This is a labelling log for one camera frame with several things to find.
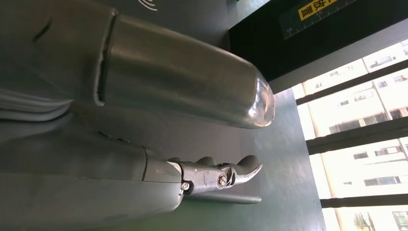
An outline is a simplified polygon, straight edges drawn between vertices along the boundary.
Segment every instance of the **dark green panel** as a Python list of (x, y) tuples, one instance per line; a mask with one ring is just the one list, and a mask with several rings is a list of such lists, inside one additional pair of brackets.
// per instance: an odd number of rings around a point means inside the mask
[(230, 29), (231, 51), (273, 80), (408, 17), (408, 1), (357, 0), (284, 40), (279, 16), (302, 2), (264, 5)]

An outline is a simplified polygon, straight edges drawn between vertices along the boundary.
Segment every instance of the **screw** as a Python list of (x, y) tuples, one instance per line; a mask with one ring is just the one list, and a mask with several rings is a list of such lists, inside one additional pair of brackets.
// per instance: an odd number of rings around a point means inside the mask
[(224, 175), (221, 175), (218, 178), (218, 185), (223, 187), (223, 186), (225, 186), (226, 183), (227, 183), (227, 178)]
[(190, 188), (190, 185), (187, 182), (181, 184), (181, 190), (186, 191)]

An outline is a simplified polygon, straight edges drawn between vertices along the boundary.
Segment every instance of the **metal cylinder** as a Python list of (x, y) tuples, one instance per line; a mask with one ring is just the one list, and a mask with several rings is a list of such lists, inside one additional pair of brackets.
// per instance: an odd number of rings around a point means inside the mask
[(106, 104), (176, 111), (242, 127), (268, 126), (272, 91), (251, 63), (219, 48), (118, 16), (101, 98)]

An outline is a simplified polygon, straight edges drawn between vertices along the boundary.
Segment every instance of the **window frame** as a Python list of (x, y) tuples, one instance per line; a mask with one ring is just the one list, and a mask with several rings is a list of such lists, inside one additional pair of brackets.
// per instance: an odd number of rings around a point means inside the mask
[[(320, 90), (303, 98), (299, 98), (296, 100), (296, 104), (299, 106), (310, 101), (334, 94), (336, 92), (357, 86), (359, 84), (373, 81), (377, 78), (392, 74), (406, 68), (408, 68), (408, 60), (392, 64), (374, 72), (367, 73), (363, 76)], [(407, 137), (408, 117), (392, 119), (385, 122), (371, 124), (368, 126), (354, 128), (346, 131), (340, 131), (340, 129), (338, 130), (339, 132), (324, 137), (307, 140), (306, 144), (309, 150), (309, 155)], [(408, 193), (321, 199), (320, 203), (322, 205), (322, 208), (408, 205)]]

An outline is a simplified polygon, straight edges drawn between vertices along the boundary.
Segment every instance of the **shiny metal surface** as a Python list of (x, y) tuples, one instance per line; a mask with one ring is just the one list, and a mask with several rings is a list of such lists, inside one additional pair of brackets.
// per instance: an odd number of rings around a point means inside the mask
[(125, 16), (117, 17), (111, 36), (107, 105), (177, 111), (242, 128), (272, 122), (272, 91), (251, 63)]
[(244, 157), (238, 164), (213, 163), (211, 157), (203, 157), (197, 162), (173, 162), (178, 164), (182, 173), (181, 189), (186, 195), (194, 195), (231, 188), (232, 186), (248, 182), (262, 168), (261, 161), (254, 155)]

